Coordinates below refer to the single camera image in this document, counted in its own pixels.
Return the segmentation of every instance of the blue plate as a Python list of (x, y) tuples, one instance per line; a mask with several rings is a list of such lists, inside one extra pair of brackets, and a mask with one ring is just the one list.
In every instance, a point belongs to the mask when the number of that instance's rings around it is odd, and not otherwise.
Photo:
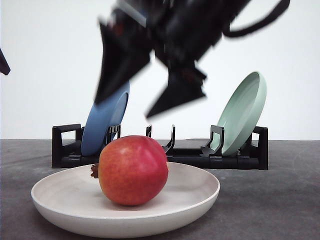
[(91, 156), (100, 152), (105, 146), (108, 127), (121, 124), (128, 103), (129, 91), (128, 81), (105, 101), (98, 105), (93, 104), (82, 136), (81, 153), (83, 156)]

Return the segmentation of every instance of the mint green plate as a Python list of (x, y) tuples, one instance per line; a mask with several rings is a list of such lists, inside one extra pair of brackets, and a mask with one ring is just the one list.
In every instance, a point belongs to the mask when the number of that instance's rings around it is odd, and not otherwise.
[[(224, 127), (222, 155), (229, 156), (246, 142), (264, 108), (267, 84), (259, 72), (250, 73), (237, 87), (217, 123)], [(214, 134), (211, 148), (219, 146), (220, 136)]]

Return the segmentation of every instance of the white bowl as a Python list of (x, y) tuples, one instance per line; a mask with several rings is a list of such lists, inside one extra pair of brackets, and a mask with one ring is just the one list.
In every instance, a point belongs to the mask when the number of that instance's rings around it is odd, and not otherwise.
[(135, 238), (183, 227), (206, 213), (220, 183), (211, 173), (169, 162), (162, 191), (140, 206), (121, 206), (107, 199), (91, 165), (63, 170), (37, 182), (31, 196), (40, 214), (67, 231), (98, 238)]

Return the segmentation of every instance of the gray tabletop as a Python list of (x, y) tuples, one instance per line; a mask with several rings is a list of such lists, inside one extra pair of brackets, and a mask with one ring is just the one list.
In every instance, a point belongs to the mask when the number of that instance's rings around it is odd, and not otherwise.
[[(1, 140), (2, 240), (100, 239), (60, 229), (34, 207), (33, 185), (61, 170), (51, 169), (50, 140)], [(209, 171), (221, 183), (213, 207), (185, 227), (141, 239), (320, 239), (320, 141), (270, 141), (268, 171)]]

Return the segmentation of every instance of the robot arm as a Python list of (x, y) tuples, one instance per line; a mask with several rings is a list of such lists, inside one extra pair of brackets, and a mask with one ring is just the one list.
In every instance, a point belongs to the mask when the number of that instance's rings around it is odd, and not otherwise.
[(270, 14), (245, 29), (230, 24), (250, 0), (118, 0), (114, 22), (100, 24), (103, 41), (99, 104), (149, 61), (150, 51), (168, 68), (168, 86), (147, 117), (204, 97), (206, 75), (195, 68), (222, 34), (241, 37), (279, 17), (290, 4), (280, 0)]

